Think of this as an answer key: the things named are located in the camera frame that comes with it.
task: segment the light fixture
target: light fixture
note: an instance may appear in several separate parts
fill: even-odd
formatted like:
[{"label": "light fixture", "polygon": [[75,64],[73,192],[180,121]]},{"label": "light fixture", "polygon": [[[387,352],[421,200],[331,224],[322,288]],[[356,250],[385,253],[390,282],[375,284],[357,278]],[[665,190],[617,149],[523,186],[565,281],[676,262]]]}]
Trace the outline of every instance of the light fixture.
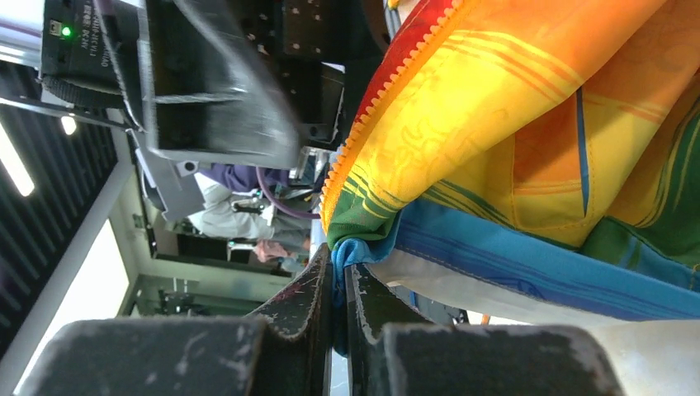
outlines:
[{"label": "light fixture", "polygon": [[17,190],[23,196],[28,196],[34,190],[34,182],[26,171],[20,155],[7,136],[5,128],[0,124],[0,163],[5,167]]},{"label": "light fixture", "polygon": [[73,134],[73,132],[75,132],[78,129],[78,125],[75,123],[75,119],[67,115],[61,117],[61,125],[64,126],[64,132],[68,136]]}]

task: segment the colorful cloth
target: colorful cloth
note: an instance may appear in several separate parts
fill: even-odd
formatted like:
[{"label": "colorful cloth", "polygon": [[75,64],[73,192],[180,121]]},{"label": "colorful cloth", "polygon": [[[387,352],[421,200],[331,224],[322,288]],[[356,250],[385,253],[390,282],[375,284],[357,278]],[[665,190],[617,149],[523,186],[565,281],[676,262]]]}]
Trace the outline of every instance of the colorful cloth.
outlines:
[{"label": "colorful cloth", "polygon": [[327,180],[329,245],[381,258],[421,198],[696,290],[698,68],[695,0],[422,0]]}]

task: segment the ceiling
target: ceiling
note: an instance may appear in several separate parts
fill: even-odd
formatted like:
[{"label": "ceiling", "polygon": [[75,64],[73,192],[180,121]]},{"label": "ceiling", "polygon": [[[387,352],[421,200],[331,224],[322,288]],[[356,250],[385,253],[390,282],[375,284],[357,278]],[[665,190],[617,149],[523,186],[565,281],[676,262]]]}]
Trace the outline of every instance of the ceiling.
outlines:
[{"label": "ceiling", "polygon": [[[0,92],[39,100],[36,71],[0,62]],[[35,186],[23,196],[0,166],[2,359],[105,185],[117,153],[107,128],[78,123],[68,136],[59,119],[10,106],[0,106],[0,124]]]}]

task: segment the fluorescent light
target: fluorescent light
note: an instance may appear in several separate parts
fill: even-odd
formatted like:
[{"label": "fluorescent light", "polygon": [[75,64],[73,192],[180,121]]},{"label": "fluorescent light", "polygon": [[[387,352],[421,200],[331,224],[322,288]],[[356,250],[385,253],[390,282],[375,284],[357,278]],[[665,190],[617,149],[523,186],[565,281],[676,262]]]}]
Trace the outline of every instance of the fluorescent light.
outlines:
[{"label": "fluorescent light", "polygon": [[49,328],[29,360],[15,393],[21,394],[21,387],[39,355],[63,326],[78,320],[114,318],[119,314],[128,288],[129,277],[108,220],[95,238]]},{"label": "fluorescent light", "polygon": [[26,171],[20,155],[12,145],[10,137],[7,136],[5,128],[0,124],[0,163],[5,167],[10,178],[17,186],[17,190],[23,196],[28,196],[34,190],[34,182]]},{"label": "fluorescent light", "polygon": [[64,132],[66,135],[70,136],[78,129],[78,125],[75,124],[75,119],[67,115],[61,117],[61,125],[64,126]]}]

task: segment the person's arm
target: person's arm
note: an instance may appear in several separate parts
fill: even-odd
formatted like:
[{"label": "person's arm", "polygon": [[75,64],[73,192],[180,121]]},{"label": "person's arm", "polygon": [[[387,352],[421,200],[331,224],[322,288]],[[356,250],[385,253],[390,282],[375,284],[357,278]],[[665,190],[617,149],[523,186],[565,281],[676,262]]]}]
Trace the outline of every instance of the person's arm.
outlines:
[{"label": "person's arm", "polygon": [[[248,192],[260,188],[255,167],[215,163],[211,169],[201,170],[200,173],[233,192]],[[265,169],[263,174],[269,186],[289,185],[287,170]]]}]

